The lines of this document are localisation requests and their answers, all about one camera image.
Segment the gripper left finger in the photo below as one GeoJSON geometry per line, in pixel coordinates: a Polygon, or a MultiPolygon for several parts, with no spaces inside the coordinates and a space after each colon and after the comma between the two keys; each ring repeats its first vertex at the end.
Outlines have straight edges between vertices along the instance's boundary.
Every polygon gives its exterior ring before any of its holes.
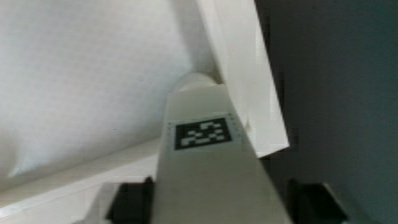
{"type": "Polygon", "coordinates": [[[149,224],[154,180],[105,183],[85,217],[73,224],[149,224]]]}

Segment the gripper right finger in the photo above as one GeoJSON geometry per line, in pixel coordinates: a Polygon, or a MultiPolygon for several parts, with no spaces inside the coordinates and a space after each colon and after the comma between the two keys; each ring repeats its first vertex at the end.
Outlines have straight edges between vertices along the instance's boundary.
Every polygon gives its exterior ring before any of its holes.
{"type": "Polygon", "coordinates": [[[286,207],[295,224],[348,224],[350,217],[325,183],[288,181],[286,207]]]}

